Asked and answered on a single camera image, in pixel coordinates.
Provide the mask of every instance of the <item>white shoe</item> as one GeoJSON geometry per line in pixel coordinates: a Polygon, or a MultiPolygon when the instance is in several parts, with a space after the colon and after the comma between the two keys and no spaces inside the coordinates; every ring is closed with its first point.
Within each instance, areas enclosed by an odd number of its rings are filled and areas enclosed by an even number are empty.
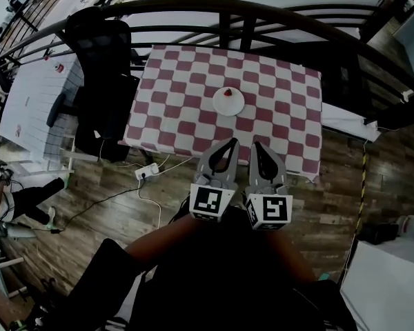
{"type": "Polygon", "coordinates": [[[48,229],[48,230],[57,229],[57,227],[55,227],[55,224],[54,224],[54,218],[55,218],[56,214],[57,214],[57,212],[55,211],[55,207],[50,206],[49,211],[48,211],[49,223],[46,224],[46,229],[48,229]]]}

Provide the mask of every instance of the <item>white plate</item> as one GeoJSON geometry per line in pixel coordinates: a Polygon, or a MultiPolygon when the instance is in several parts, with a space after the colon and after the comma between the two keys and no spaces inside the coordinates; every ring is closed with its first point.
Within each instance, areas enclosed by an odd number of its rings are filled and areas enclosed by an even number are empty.
{"type": "Polygon", "coordinates": [[[244,96],[240,90],[233,87],[223,87],[216,91],[213,95],[213,107],[221,115],[226,117],[232,117],[239,114],[246,105],[244,96]],[[225,96],[224,93],[227,90],[232,91],[231,96],[225,96]]]}

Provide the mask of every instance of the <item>black pants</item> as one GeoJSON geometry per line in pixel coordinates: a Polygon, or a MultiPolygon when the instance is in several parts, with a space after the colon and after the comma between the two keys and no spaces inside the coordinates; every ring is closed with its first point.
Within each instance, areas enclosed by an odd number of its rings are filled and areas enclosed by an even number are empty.
{"type": "Polygon", "coordinates": [[[42,188],[27,188],[12,193],[14,198],[14,217],[25,214],[41,224],[49,223],[49,216],[40,210],[37,205],[49,199],[64,188],[64,182],[60,178],[52,180],[42,188]]]}

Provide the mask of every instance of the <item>black and white marker cube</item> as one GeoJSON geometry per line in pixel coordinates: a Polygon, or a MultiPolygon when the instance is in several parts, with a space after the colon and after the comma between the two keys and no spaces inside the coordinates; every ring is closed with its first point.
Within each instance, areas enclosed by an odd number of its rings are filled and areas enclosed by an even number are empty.
{"type": "Polygon", "coordinates": [[[291,222],[293,196],[250,194],[246,209],[254,230],[278,230],[291,222]]]}
{"type": "Polygon", "coordinates": [[[190,187],[190,214],[204,221],[220,222],[230,203],[234,190],[192,184],[190,187]]]}

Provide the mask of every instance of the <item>power strip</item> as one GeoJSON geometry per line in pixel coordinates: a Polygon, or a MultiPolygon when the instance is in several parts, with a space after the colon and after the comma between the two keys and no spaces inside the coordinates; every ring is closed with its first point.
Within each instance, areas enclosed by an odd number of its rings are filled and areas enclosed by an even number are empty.
{"type": "Polygon", "coordinates": [[[159,174],[159,168],[156,163],[147,165],[146,167],[135,170],[135,176],[138,180],[142,180],[148,177],[159,174]]]}

